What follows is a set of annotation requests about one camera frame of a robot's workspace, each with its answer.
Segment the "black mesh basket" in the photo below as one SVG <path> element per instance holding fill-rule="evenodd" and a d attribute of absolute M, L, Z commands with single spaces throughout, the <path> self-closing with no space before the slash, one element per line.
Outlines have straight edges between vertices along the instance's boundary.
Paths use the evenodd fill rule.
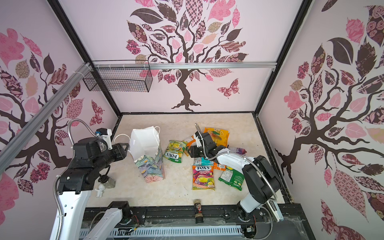
<path fill-rule="evenodd" d="M 152 74 L 149 65 L 144 67 L 96 67 L 101 79 L 95 79 L 92 72 L 83 78 L 85 85 L 90 91 L 130 91 L 149 92 L 152 84 Z M 97 80 L 101 80 L 105 86 L 100 87 Z"/>

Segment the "pink wall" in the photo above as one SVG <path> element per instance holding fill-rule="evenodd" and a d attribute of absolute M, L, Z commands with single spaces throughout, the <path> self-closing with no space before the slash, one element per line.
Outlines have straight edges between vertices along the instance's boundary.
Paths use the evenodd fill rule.
<path fill-rule="evenodd" d="M 276 61 L 301 0 L 66 0 L 61 4 L 95 61 L 149 58 L 152 63 L 184 63 L 189 62 L 192 55 L 192 62 L 206 62 L 208 58 L 213 58 L 213 62 L 220 59 Z M 196 14 L 191 7 L 194 4 Z M 149 17 L 143 11 L 151 11 L 150 16 L 154 13 L 158 17 Z M 192 23 L 191 31 L 175 30 L 182 18 Z M 136 39 L 131 34 L 136 36 L 135 24 L 143 37 Z M 194 41 L 195 33 L 199 38 Z M 161 38 L 165 35 L 170 37 L 168 44 L 166 38 Z M 177 54 L 171 57 L 171 51 Z M 226 69 L 222 74 L 215 73 L 217 70 L 199 71 L 191 71 L 199 79 L 190 79 L 190 72 L 185 71 L 177 78 L 176 69 L 161 71 L 160 76 L 158 71 L 153 71 L 149 93 L 115 91 L 111 94 L 122 112 L 254 111 L 270 74 L 268 68 Z M 167 81 L 161 74 L 170 74 L 171 78 Z"/>
<path fill-rule="evenodd" d="M 383 238 L 383 19 L 382 1 L 315 1 L 260 114 L 318 240 Z"/>
<path fill-rule="evenodd" d="M 6 1 L 0 21 L 2 149 L 83 61 L 44 0 Z M 17 238 L 49 237 L 56 214 L 53 180 L 72 156 L 66 134 L 72 118 L 92 130 L 113 128 L 117 119 L 101 92 L 89 92 L 82 81 L 71 91 L 0 176 L 2 238 L 14 238 L 16 229 Z M 75 141 L 89 135 L 85 127 L 73 127 Z"/>

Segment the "butterfly decal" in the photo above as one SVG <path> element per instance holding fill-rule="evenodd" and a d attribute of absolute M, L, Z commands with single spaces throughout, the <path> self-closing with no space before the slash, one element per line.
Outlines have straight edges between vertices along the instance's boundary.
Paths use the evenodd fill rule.
<path fill-rule="evenodd" d="M 103 111 L 105 111 L 101 107 L 97 106 L 97 104 L 93 100 L 92 100 L 92 108 L 93 108 L 93 111 L 95 112 L 95 115 L 93 115 L 93 117 L 91 118 L 91 121 L 89 122 L 91 126 L 95 124 L 100 124 L 103 122 L 103 118 L 100 115 L 102 115 Z"/>
<path fill-rule="evenodd" d="M 229 96 L 232 95 L 232 93 L 239 93 L 239 88 L 238 88 L 238 78 L 236 78 L 232 83 L 229 88 L 218 88 L 217 90 L 221 93 L 224 93 L 224 96 L 226 96 L 229 99 Z"/>

